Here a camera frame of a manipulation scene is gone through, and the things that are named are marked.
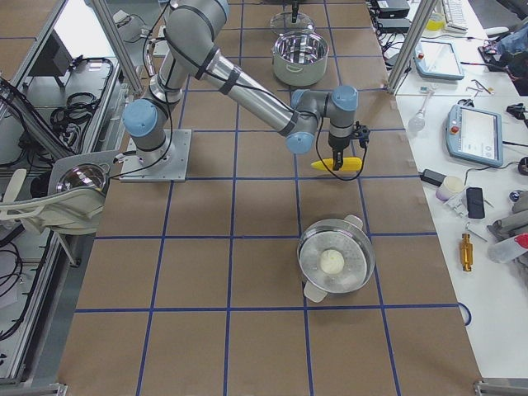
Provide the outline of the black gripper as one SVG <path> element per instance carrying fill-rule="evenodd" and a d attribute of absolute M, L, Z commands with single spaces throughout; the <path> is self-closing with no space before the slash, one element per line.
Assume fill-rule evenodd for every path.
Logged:
<path fill-rule="evenodd" d="M 351 138 L 328 135 L 328 145 L 332 149 L 333 171 L 339 171 L 343 166 L 343 152 L 350 146 Z"/>

